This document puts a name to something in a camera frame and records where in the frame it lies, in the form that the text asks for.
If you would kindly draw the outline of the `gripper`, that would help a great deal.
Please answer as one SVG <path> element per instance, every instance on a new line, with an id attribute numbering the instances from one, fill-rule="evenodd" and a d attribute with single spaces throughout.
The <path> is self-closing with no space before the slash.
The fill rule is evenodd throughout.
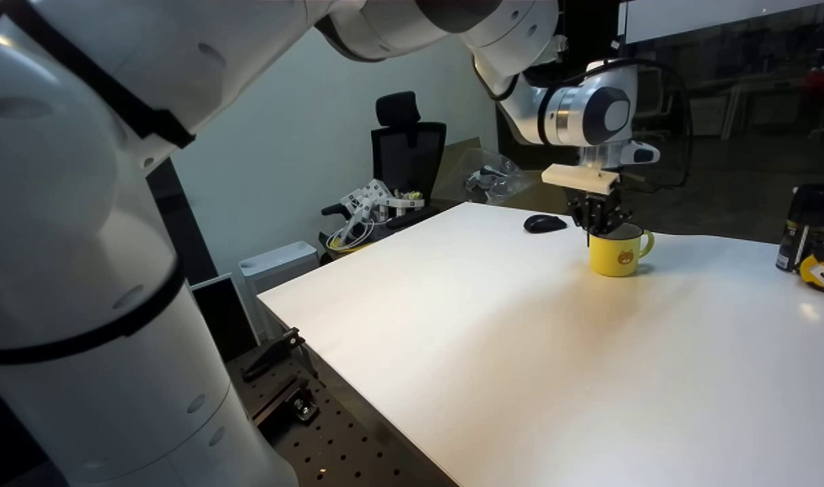
<path id="1" fill-rule="evenodd" d="M 604 195 L 567 188 L 566 197 L 574 224 L 589 235 L 609 234 L 632 218 L 631 210 L 622 207 L 618 190 Z"/>

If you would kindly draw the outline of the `yellow mug with bear print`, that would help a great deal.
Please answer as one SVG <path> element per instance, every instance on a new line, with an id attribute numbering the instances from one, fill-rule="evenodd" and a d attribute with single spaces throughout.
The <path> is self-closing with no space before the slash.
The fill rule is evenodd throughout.
<path id="1" fill-rule="evenodd" d="M 601 235 L 588 235 L 589 266 L 605 277 L 628 277 L 652 252 L 656 238 L 640 226 L 625 223 Z"/>

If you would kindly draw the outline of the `black computer mouse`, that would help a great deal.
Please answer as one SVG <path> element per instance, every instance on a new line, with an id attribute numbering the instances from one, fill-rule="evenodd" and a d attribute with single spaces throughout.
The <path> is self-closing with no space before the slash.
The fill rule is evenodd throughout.
<path id="1" fill-rule="evenodd" d="M 568 225 L 557 215 L 533 214 L 524 220 L 523 228 L 525 232 L 536 235 L 566 230 Z"/>

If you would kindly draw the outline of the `clear plastic bag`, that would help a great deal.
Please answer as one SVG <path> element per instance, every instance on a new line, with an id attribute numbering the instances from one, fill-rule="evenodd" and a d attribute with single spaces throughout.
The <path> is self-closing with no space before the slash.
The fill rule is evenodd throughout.
<path id="1" fill-rule="evenodd" d="M 502 206 L 534 183 L 529 173 L 498 152 L 467 149 L 461 164 L 461 182 L 469 202 Z"/>

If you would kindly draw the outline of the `cardboard box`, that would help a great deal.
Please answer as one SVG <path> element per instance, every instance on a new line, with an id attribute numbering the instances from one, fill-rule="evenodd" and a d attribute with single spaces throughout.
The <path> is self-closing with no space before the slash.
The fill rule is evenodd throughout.
<path id="1" fill-rule="evenodd" d="M 469 179 L 484 166 L 500 170 L 502 164 L 501 154 L 481 147 L 478 138 L 446 145 L 431 200 L 445 206 L 462 202 L 487 203 L 487 190 L 475 182 L 470 183 Z"/>

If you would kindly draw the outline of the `black office chair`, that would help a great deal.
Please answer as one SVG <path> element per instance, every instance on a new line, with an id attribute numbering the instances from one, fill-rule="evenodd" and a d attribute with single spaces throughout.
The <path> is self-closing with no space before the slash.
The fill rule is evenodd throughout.
<path id="1" fill-rule="evenodd" d="M 404 216 L 386 226 L 378 227 L 369 244 L 406 230 L 436 215 L 430 200 L 436 176 L 442 163 L 446 145 L 447 126 L 442 122 L 422 121 L 412 91 L 390 93 L 375 102 L 378 129 L 371 131 L 372 179 L 384 182 L 390 190 L 421 192 L 426 201 L 423 212 L 417 216 Z M 323 246 L 320 263 L 326 265 L 349 253 L 326 250 L 329 234 L 320 233 Z"/>

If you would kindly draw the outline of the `black spray can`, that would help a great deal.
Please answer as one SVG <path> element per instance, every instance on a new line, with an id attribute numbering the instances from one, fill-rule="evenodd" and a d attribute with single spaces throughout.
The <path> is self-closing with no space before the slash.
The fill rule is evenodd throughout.
<path id="1" fill-rule="evenodd" d="M 824 184 L 804 184 L 793 190 L 784 221 L 776 267 L 796 274 L 815 246 L 824 242 Z"/>

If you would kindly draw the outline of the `white board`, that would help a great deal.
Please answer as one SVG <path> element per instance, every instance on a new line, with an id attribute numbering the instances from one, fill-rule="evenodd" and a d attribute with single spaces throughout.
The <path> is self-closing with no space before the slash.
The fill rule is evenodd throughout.
<path id="1" fill-rule="evenodd" d="M 625 43 L 824 5 L 824 0 L 626 0 L 617 34 Z"/>

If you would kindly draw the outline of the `white box appliance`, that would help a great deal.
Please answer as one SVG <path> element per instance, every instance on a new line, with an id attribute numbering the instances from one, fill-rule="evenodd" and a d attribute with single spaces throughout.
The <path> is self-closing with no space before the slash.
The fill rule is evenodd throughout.
<path id="1" fill-rule="evenodd" d="M 295 241 L 239 262 L 243 289 L 258 339 L 269 339 L 280 330 L 258 296 L 317 268 L 319 253 L 306 241 Z"/>

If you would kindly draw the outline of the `black clamp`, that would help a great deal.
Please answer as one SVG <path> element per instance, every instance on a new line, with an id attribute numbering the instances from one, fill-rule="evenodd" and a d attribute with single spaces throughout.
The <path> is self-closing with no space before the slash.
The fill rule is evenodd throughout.
<path id="1" fill-rule="evenodd" d="M 259 428 L 307 425 L 319 413 L 313 377 L 294 357 L 304 343 L 300 330 L 292 327 L 229 363 L 233 385 Z"/>

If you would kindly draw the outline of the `black flat panel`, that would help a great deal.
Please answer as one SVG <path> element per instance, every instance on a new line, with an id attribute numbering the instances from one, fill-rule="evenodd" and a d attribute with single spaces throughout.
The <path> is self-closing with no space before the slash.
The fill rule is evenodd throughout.
<path id="1" fill-rule="evenodd" d="M 190 290 L 224 363 L 230 363 L 258 345 L 231 274 L 191 284 Z"/>

